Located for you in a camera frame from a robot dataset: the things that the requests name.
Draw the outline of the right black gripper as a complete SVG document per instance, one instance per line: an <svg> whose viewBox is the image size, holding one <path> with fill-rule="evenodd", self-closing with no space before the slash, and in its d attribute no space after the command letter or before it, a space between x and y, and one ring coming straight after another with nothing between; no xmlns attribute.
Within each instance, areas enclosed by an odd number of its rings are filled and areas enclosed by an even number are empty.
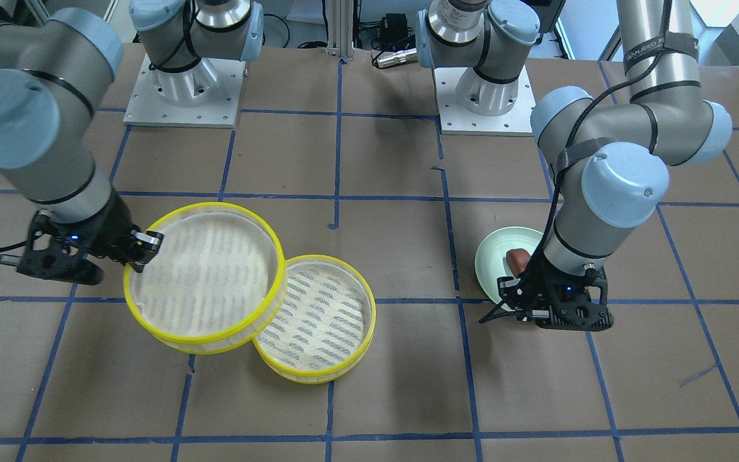
<svg viewBox="0 0 739 462"><path fill-rule="evenodd" d="M17 272L41 280L96 286L105 274L88 255L129 265L140 274L159 253L164 237L155 231L142 233L125 201L114 192L102 210L80 222L54 223L48 213L36 212Z"/></svg>

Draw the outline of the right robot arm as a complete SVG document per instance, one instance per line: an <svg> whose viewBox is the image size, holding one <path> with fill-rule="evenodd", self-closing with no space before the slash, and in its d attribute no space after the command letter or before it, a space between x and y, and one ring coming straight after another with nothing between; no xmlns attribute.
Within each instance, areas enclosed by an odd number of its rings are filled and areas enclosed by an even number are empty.
<svg viewBox="0 0 739 462"><path fill-rule="evenodd" d="M232 124L242 70L264 41L255 1L132 1L146 49L126 122ZM15 24L0 6L0 175L35 208L26 239L0 248L0 265L41 280L96 286L109 259L143 272L164 235L143 231L97 167L84 135L119 75L123 44L109 23L64 8L41 26Z"/></svg>

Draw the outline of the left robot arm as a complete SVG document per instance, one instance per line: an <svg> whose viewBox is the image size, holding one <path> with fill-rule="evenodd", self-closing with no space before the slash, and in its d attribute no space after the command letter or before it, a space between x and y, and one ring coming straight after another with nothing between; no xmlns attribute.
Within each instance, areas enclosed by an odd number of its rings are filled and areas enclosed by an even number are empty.
<svg viewBox="0 0 739 462"><path fill-rule="evenodd" d="M625 82L596 98L548 92L530 124L555 191L534 251L508 250L498 301L482 323L513 316L543 329L612 327L604 269L654 213L669 166L713 160L731 139L724 106L703 98L686 1L619 1Z"/></svg>

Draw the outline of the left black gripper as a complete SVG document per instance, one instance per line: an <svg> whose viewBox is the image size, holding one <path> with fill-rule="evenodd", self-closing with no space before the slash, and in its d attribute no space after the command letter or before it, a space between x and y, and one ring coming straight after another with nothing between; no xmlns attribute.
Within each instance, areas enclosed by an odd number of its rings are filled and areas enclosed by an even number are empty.
<svg viewBox="0 0 739 462"><path fill-rule="evenodd" d="M603 267L588 264L583 275L571 275L540 255L519 277L497 278L497 289L500 304L508 307L506 316L542 329L602 331L613 326Z"/></svg>

